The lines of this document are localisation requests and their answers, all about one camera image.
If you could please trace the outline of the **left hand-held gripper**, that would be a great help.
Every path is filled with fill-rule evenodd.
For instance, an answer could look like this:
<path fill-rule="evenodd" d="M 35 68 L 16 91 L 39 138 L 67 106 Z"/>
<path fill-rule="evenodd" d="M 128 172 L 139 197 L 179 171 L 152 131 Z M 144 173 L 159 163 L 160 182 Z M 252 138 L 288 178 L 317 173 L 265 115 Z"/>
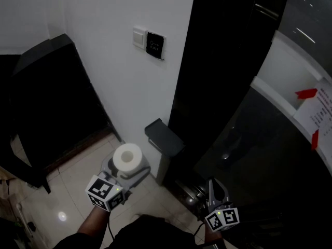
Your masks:
<path fill-rule="evenodd" d="M 143 158 L 137 171 L 124 175 L 118 172 L 113 158 L 107 156 L 102 162 L 101 172 L 93 175 L 85 192 L 93 205 L 111 212 L 125 203 L 129 189 L 141 183 L 150 173 L 150 169 L 149 162 Z"/>

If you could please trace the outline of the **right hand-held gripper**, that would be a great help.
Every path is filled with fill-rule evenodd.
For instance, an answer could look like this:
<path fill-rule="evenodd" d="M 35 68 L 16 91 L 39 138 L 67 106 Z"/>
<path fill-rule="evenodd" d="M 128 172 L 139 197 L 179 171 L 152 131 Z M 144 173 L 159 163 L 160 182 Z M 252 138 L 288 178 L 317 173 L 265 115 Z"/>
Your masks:
<path fill-rule="evenodd" d="M 216 204 L 216 200 L 225 204 Z M 238 209 L 229 201 L 227 188 L 216 178 L 206 183 L 206 203 L 208 215 L 205 221 L 212 232 L 224 231 L 239 223 Z"/>

